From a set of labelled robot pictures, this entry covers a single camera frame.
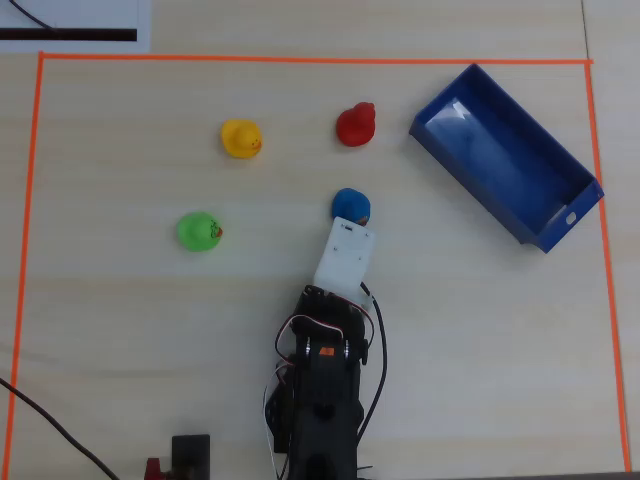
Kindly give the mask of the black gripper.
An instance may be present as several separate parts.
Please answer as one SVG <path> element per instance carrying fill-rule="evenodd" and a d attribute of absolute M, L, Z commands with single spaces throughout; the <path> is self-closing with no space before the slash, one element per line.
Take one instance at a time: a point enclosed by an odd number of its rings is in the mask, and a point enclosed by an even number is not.
<path fill-rule="evenodd" d="M 363 310 L 353 302 L 313 285 L 304 287 L 298 313 L 340 328 L 363 327 L 367 321 Z"/>

